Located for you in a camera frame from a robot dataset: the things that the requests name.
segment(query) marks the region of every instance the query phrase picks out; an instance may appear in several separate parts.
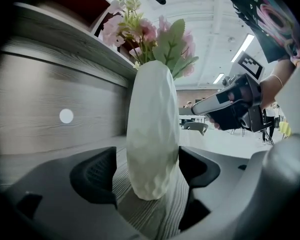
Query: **wooden shelf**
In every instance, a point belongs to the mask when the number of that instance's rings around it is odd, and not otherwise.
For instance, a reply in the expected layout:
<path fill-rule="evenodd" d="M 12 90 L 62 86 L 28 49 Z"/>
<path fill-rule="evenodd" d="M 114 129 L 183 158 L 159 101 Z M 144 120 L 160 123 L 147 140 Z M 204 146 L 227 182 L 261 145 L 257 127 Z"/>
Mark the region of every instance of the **wooden shelf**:
<path fill-rule="evenodd" d="M 1 48 L 3 52 L 27 56 L 47 63 L 54 63 L 104 79 L 116 85 L 128 88 L 129 81 L 95 62 L 82 58 L 60 48 L 20 36 L 12 36 Z"/>
<path fill-rule="evenodd" d="M 15 3 L 18 15 L 13 28 L 16 36 L 36 40 L 95 62 L 133 80 L 137 70 L 120 53 L 107 47 L 89 31 L 44 9 Z"/>

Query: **yellow object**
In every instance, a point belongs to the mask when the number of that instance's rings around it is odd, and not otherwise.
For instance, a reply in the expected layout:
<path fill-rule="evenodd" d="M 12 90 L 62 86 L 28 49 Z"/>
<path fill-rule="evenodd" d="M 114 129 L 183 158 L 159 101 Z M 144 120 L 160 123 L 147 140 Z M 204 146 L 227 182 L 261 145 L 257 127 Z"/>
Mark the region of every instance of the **yellow object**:
<path fill-rule="evenodd" d="M 283 133 L 286 136 L 290 136 L 292 134 L 291 128 L 287 122 L 280 122 L 279 123 L 280 132 Z"/>

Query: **person's hand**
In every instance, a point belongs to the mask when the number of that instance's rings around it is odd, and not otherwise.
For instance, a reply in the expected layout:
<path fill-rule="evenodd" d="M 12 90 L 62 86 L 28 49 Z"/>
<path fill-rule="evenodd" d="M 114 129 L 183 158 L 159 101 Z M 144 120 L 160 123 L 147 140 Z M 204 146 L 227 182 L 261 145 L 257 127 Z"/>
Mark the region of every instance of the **person's hand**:
<path fill-rule="evenodd" d="M 245 102 L 250 102 L 252 100 L 252 93 L 251 93 L 251 90 L 248 87 L 246 87 L 246 86 L 241 87 L 240 88 L 240 92 L 241 92 L 241 95 L 242 95 L 242 99 Z M 232 92 L 230 92 L 228 94 L 228 98 L 229 98 L 229 101 L 234 102 L 235 95 Z M 213 120 L 212 118 L 210 118 L 209 122 L 211 124 L 213 124 L 216 129 L 221 130 L 220 129 L 220 125 L 217 122 L 215 122 L 215 120 Z"/>

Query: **bracelet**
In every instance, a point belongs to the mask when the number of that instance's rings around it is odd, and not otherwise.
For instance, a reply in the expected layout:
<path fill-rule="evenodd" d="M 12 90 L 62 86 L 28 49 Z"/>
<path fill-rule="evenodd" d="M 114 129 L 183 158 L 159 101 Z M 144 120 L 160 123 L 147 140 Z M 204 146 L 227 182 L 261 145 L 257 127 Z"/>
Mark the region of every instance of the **bracelet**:
<path fill-rule="evenodd" d="M 281 81 L 281 79 L 280 79 L 280 78 L 279 78 L 277 75 L 275 75 L 275 74 L 271 74 L 270 76 L 274 76 L 274 77 L 278 78 L 278 80 L 280 81 L 281 87 L 284 87 L 284 85 L 282 84 L 282 81 Z"/>

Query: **white circular dot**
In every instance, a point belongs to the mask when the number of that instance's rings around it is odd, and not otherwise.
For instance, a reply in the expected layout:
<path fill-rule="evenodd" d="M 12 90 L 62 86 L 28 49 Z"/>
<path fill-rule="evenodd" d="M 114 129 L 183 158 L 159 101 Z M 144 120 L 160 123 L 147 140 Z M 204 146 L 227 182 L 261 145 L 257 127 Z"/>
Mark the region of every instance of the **white circular dot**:
<path fill-rule="evenodd" d="M 59 114 L 60 120 L 64 124 L 69 124 L 74 119 L 74 113 L 70 109 L 62 109 Z"/>

